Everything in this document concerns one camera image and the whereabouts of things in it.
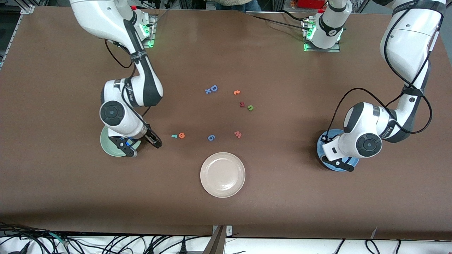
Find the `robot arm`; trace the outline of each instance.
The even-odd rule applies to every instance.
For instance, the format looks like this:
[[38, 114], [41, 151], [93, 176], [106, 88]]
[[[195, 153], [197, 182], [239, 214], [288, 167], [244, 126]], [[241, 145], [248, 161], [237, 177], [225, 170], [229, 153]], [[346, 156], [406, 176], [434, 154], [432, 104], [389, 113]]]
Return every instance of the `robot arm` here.
[[337, 163], [344, 157], [375, 156], [381, 151], [382, 140], [397, 143], [413, 130], [414, 116], [430, 73], [428, 55], [438, 36], [445, 1], [396, 0], [392, 6], [393, 17], [381, 40], [380, 53], [405, 80], [403, 95], [397, 108], [389, 109], [391, 114], [381, 106], [366, 102], [354, 105], [345, 117], [344, 133], [322, 146], [330, 162]]
[[162, 85], [141, 42], [146, 38], [143, 22], [149, 20], [148, 14], [133, 11], [127, 0], [70, 2], [80, 26], [92, 35], [123, 45], [139, 72], [139, 76], [110, 80], [102, 89], [99, 114], [108, 127], [110, 140], [130, 157], [137, 155], [132, 145], [141, 138], [159, 148], [159, 137], [133, 110], [133, 107], [155, 106], [163, 97]]
[[314, 25], [306, 34], [306, 38], [318, 48], [333, 47], [340, 39], [345, 21], [351, 12], [350, 0], [328, 0], [325, 12], [317, 13], [311, 18], [314, 20]]

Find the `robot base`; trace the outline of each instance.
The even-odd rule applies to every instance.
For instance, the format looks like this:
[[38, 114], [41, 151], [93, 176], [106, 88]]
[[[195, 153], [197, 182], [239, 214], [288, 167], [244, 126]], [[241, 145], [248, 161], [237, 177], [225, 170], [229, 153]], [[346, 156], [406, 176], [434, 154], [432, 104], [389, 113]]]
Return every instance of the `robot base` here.
[[[331, 129], [328, 132], [328, 139], [333, 139], [335, 136], [341, 134], [342, 132], [344, 132], [343, 130], [339, 130], [339, 129]], [[322, 135], [319, 137], [319, 139], [317, 140], [317, 156], [319, 157], [320, 161], [322, 162], [323, 166], [325, 166], [326, 168], [333, 170], [333, 171], [338, 171], [338, 172], [346, 172], [348, 170], [344, 170], [341, 169], [339, 167], [336, 167], [335, 165], [326, 163], [325, 161], [328, 161], [328, 159], [325, 156], [325, 152], [323, 151], [322, 145], [325, 144], [325, 142], [322, 140], [322, 137], [326, 135], [326, 132], [322, 133]], [[350, 165], [352, 167], [351, 171], [353, 171], [353, 168], [358, 164], [359, 162], [359, 158], [354, 158], [354, 157], [347, 157], [347, 158], [342, 158], [341, 159], [342, 162], [346, 165]]]
[[336, 42], [336, 44], [333, 47], [327, 48], [327, 49], [314, 46], [314, 44], [312, 44], [312, 42], [310, 40], [306, 39], [306, 37], [303, 37], [303, 43], [304, 43], [305, 51], [340, 52], [339, 42]]

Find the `metal bracket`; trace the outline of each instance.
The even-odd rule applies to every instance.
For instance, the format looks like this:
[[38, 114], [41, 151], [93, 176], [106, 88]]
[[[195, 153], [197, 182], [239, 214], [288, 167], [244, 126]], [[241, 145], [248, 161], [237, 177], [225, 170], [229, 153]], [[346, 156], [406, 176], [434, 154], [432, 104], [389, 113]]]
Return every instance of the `metal bracket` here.
[[20, 11], [20, 14], [32, 14], [34, 11], [34, 5], [28, 5], [29, 8], [22, 8], [22, 10]]
[[217, 226], [202, 254], [224, 254], [227, 226]]
[[309, 40], [309, 37], [312, 36], [312, 34], [315, 32], [316, 27], [315, 27], [315, 17], [314, 16], [310, 16], [306, 19], [304, 19], [303, 21], [300, 22], [301, 26], [304, 28], [308, 28], [308, 29], [304, 29], [303, 30], [303, 43], [304, 43], [304, 50], [305, 51], [317, 51], [317, 52], [340, 52], [340, 47], [339, 47], [339, 42], [336, 42], [334, 44], [333, 47], [331, 48], [327, 48], [327, 49], [323, 49], [323, 48], [318, 48], [316, 47], [314, 44], [312, 44], [312, 42]]
[[3, 67], [3, 65], [5, 64], [6, 55], [7, 55], [8, 52], [9, 52], [9, 48], [11, 47], [11, 44], [13, 43], [14, 37], [16, 36], [17, 29], [19, 29], [19, 25], [20, 25], [20, 22], [22, 21], [22, 18], [23, 18], [23, 17], [24, 17], [24, 15], [22, 14], [22, 15], [19, 17], [19, 20], [17, 21], [16, 27], [14, 28], [13, 35], [11, 36], [11, 39], [9, 40], [9, 43], [8, 43], [8, 47], [7, 47], [6, 50], [5, 50], [5, 55], [4, 55], [3, 58], [1, 59], [0, 70], [1, 70], [1, 68]]
[[146, 39], [143, 41], [143, 47], [144, 48], [150, 48], [154, 46], [155, 41], [155, 33], [157, 32], [157, 15], [149, 15], [149, 39]]
[[[215, 233], [215, 230], [217, 230], [218, 225], [215, 225], [212, 227], [212, 235]], [[232, 225], [226, 225], [226, 236], [232, 235]]]

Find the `metal frame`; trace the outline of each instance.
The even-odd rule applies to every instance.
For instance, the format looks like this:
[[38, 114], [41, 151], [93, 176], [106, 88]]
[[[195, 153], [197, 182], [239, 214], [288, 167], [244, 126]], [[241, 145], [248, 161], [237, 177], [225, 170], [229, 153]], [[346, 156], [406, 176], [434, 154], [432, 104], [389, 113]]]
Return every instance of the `metal frame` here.
[[226, 244], [226, 234], [228, 232], [227, 229], [228, 226], [221, 225], [217, 226], [216, 229], [214, 229], [213, 235], [209, 240], [209, 243], [207, 243], [206, 248], [202, 252], [202, 254], [223, 254], [225, 250], [225, 244]]
[[1, 59], [0, 70], [3, 67], [3, 65], [5, 64], [5, 60], [6, 60], [6, 56], [8, 55], [9, 48], [11, 47], [11, 44], [13, 43], [14, 37], [16, 36], [17, 29], [19, 28], [19, 25], [20, 25], [20, 21], [22, 21], [23, 17], [24, 17], [24, 15], [21, 14], [19, 17], [19, 20], [17, 21], [16, 27], [14, 28], [13, 35], [11, 36], [11, 39], [9, 40], [9, 43], [8, 43], [8, 47], [5, 50], [5, 55]]
[[[215, 230], [217, 230], [219, 226], [215, 225], [212, 227], [212, 235], [215, 233]], [[226, 225], [226, 236], [232, 235], [232, 225]]]
[[47, 5], [49, 0], [14, 0], [14, 2], [21, 8], [20, 14], [33, 13], [34, 7], [37, 5]]
[[352, 13], [362, 13], [369, 2], [370, 0], [363, 0], [363, 3], [358, 7], [358, 9], [353, 9]]

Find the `brown table surface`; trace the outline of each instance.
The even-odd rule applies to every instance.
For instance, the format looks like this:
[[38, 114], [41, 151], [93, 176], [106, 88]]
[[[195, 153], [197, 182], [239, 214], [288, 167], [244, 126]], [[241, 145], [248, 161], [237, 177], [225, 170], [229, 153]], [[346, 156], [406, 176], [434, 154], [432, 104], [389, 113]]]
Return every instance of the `brown table surface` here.
[[[118, 66], [70, 8], [37, 7], [24, 16], [0, 71], [1, 220], [189, 235], [230, 224], [238, 236], [312, 238], [368, 238], [378, 227], [376, 238], [452, 239], [452, 70], [441, 40], [430, 57], [430, 127], [385, 142], [352, 173], [337, 173], [319, 164], [315, 143], [339, 99], [364, 87], [387, 102], [401, 90], [379, 53], [390, 16], [351, 15], [340, 53], [305, 52], [296, 28], [236, 11], [161, 16], [148, 52], [165, 94], [145, 118], [163, 146], [145, 145], [134, 159], [111, 157], [99, 145], [100, 91], [131, 69]], [[213, 85], [218, 91], [206, 95]], [[350, 94], [333, 127], [360, 101], [374, 103]], [[422, 104], [416, 129], [427, 116]], [[183, 140], [171, 138], [180, 132]], [[209, 195], [199, 179], [203, 161], [220, 151], [246, 169], [231, 198]]]

